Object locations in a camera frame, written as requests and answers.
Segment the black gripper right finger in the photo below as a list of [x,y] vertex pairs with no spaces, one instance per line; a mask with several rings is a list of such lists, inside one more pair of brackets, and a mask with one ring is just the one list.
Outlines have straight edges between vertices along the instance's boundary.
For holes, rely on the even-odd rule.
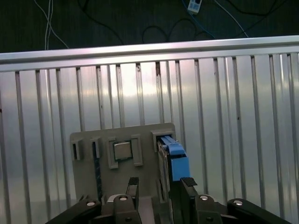
[[195,190],[193,178],[180,179],[179,208],[183,224],[288,224],[283,218],[253,204],[234,198],[223,205]]

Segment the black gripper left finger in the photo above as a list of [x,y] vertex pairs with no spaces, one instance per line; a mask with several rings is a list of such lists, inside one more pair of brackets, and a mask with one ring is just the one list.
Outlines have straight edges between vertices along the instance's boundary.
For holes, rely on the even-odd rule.
[[141,224],[138,212],[139,178],[130,177],[125,194],[114,195],[110,202],[82,196],[64,212],[52,218],[49,224]]

